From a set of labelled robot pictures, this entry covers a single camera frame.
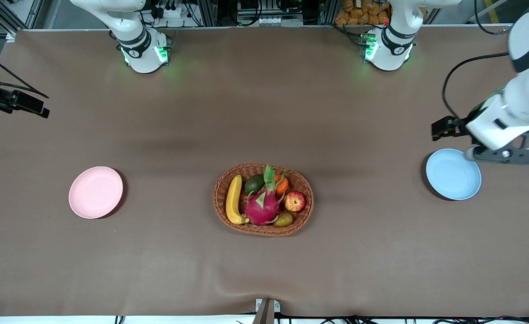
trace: wicker basket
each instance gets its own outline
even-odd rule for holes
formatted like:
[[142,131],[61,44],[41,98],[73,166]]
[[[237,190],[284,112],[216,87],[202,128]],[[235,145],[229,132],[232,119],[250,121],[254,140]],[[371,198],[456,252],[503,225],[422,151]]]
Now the wicker basket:
[[[281,168],[280,166],[271,167],[277,168],[277,174],[281,174],[287,169]],[[213,203],[215,205],[215,211],[217,212],[217,215],[219,215],[219,218],[221,219],[221,221],[223,221],[223,223],[227,224],[227,226],[234,230],[238,230],[239,232],[263,236],[289,236],[291,234],[294,234],[297,230],[300,230],[301,227],[304,226],[304,224],[310,217],[310,212],[312,212],[312,207],[314,203],[312,197],[312,189],[310,189],[310,185],[308,184],[306,179],[301,174],[299,174],[299,172],[296,171],[289,171],[287,173],[286,177],[289,180],[289,191],[300,191],[304,193],[306,197],[306,206],[299,213],[291,213],[295,218],[292,225],[283,228],[275,228],[272,225],[234,225],[230,223],[227,218],[225,204],[227,202],[227,193],[230,186],[230,182],[232,182],[234,176],[236,176],[237,174],[240,174],[242,176],[242,190],[239,201],[239,211],[242,213],[244,211],[244,207],[246,207],[247,204],[247,195],[246,193],[244,193],[244,183],[248,180],[248,178],[254,176],[255,174],[264,174],[265,168],[266,164],[244,163],[238,164],[238,166],[234,166],[227,170],[227,172],[225,172],[225,174],[223,174],[223,176],[219,178],[219,181],[217,181],[217,185],[215,186],[215,193],[213,194]]]

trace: wire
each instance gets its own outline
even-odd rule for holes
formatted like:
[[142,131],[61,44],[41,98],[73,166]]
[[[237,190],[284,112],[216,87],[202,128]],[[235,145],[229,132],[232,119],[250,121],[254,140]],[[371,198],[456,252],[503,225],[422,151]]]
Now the wire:
[[491,319],[488,319],[488,320],[478,321],[478,323],[479,324],[487,324],[489,322],[493,322],[493,320],[516,320],[518,322],[529,323],[529,319],[527,319],[527,318],[520,318],[520,317],[514,317],[514,316],[507,316],[507,315],[491,318]]
[[115,324],[123,324],[123,322],[125,321],[125,317],[124,316],[115,316]]
[[302,11],[302,3],[298,8],[285,8],[281,6],[281,0],[277,0],[277,7],[286,13],[299,13]]
[[470,63],[470,62],[474,62],[474,61],[478,61],[479,59],[486,59],[486,58],[498,58],[498,57],[505,57],[509,55],[508,52],[503,52],[503,53],[496,53],[496,54],[488,54],[488,55],[481,55],[479,57],[473,57],[473,58],[470,58],[470,59],[466,59],[462,62],[460,62],[459,64],[456,64],[452,70],[450,70],[450,72],[448,72],[448,74],[446,74],[446,78],[445,78],[445,81],[443,83],[443,90],[442,90],[442,97],[443,97],[443,103],[445,104],[445,107],[446,109],[448,109],[448,111],[456,118],[456,119],[459,119],[460,120],[460,117],[458,116],[458,113],[456,113],[454,111],[454,109],[452,109],[450,107],[450,104],[448,103],[448,101],[446,100],[446,86],[448,84],[448,80],[450,79],[450,76],[454,73],[454,71],[456,71],[458,68],[460,68],[461,66],[463,66],[464,64],[466,63]]
[[184,6],[187,8],[188,13],[191,14],[191,18],[193,19],[194,23],[195,23],[197,26],[202,27],[201,22],[198,20],[197,15],[195,14],[195,12],[194,12],[193,9],[192,9],[192,6],[191,6],[190,1],[185,0],[185,1],[184,1]]
[[172,49],[176,44],[176,37],[179,35],[179,29],[177,28],[175,31],[174,37],[170,40],[170,48]]
[[43,96],[44,98],[47,98],[47,99],[49,98],[49,97],[47,97],[46,94],[43,94],[43,93],[41,93],[41,92],[39,92],[39,91],[37,91],[37,90],[29,89],[29,88],[27,88],[26,86],[22,86],[22,85],[18,85],[18,84],[11,84],[11,83],[0,82],[0,86],[8,86],[8,87],[10,87],[10,88],[15,88],[15,89],[20,89],[20,90],[26,90],[26,91],[30,91],[30,92],[32,92],[32,93],[34,93],[34,94],[41,95],[41,96]]
[[141,21],[143,21],[143,25],[146,26],[148,24],[152,27],[153,23],[151,21],[145,20],[145,17],[143,16],[143,11],[139,10],[139,13],[141,14]]
[[46,94],[43,94],[42,92],[40,92],[39,90],[36,90],[33,86],[31,86],[30,84],[28,84],[25,80],[19,78],[16,74],[14,74],[11,70],[9,70],[8,68],[6,68],[4,65],[2,65],[0,63],[0,68],[2,68],[3,70],[5,70],[6,72],[8,72],[8,74],[11,74],[14,78],[16,78],[16,80],[19,80],[22,84],[28,86],[28,89],[29,91],[31,92],[34,92],[35,94],[37,95],[41,95],[43,96],[44,98],[49,98]]
[[345,31],[345,34],[346,34],[346,37],[349,39],[349,41],[359,47],[363,47],[363,45],[361,45],[361,43],[358,43],[354,40],[353,37],[360,37],[360,35],[353,35],[354,33],[349,33],[348,31],[346,31],[345,29],[345,26],[342,25],[342,30]]
[[497,35],[496,32],[493,32],[493,31],[487,31],[487,29],[486,29],[485,27],[483,27],[482,24],[480,24],[480,21],[479,21],[478,4],[476,3],[476,0],[472,0],[472,2],[475,3],[475,18],[476,18],[476,24],[479,25],[480,30],[484,31],[485,33],[487,33],[487,34],[489,34],[489,35]]
[[255,7],[255,17],[252,19],[251,22],[249,22],[248,24],[243,24],[242,22],[238,22],[238,20],[236,20],[234,17],[233,17],[233,10],[230,10],[229,12],[229,17],[230,17],[230,20],[232,20],[232,22],[237,25],[237,26],[240,26],[240,27],[248,27],[250,25],[253,25],[255,24],[257,21],[259,21],[260,19],[260,15],[263,13],[263,4],[260,0],[256,0],[256,7]]
[[338,27],[337,25],[331,23],[331,22],[324,22],[322,23],[321,25],[328,25],[328,26],[332,26],[334,29],[336,29],[337,31],[347,35],[347,37],[349,38],[349,41],[351,43],[353,43],[354,45],[358,46],[358,47],[361,47],[361,48],[366,48],[367,46],[366,45],[362,45],[361,43],[358,43],[357,41],[355,41],[355,39],[353,37],[361,37],[361,33],[353,33],[351,31],[347,31],[345,26],[343,25],[342,28],[341,27]]

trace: yellow banana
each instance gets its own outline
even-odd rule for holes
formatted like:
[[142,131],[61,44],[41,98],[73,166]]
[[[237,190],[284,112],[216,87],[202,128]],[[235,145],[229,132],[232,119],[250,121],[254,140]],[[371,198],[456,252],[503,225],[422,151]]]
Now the yellow banana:
[[229,191],[227,193],[227,217],[230,223],[235,225],[248,223],[238,212],[238,199],[240,198],[240,187],[242,186],[242,177],[240,174],[234,176],[230,182]]

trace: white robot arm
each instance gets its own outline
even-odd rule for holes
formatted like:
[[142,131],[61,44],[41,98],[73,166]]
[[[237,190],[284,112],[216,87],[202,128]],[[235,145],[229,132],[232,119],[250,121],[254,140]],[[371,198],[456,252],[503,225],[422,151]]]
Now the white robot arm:
[[444,8],[457,5],[460,1],[389,0],[392,7],[390,24],[368,32],[374,35],[374,41],[365,51],[365,61],[384,71],[400,68],[408,59],[412,40],[423,23],[423,14],[419,7]]
[[145,28],[135,12],[145,0],[71,0],[107,25],[117,41],[125,61],[139,73],[156,71],[168,64],[170,48],[166,35],[154,28]]
[[[471,160],[529,164],[529,9],[513,25],[508,43],[517,76],[475,107],[468,117],[445,117],[433,124],[433,140],[470,135],[478,144],[466,152]],[[511,144],[517,137],[523,139],[520,147]]]

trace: apple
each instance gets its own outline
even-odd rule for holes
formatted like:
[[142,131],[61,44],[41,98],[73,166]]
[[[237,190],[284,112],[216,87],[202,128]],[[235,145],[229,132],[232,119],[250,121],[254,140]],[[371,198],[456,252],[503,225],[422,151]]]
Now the apple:
[[298,213],[304,209],[306,205],[306,198],[303,193],[299,191],[291,191],[285,196],[285,208],[287,211]]

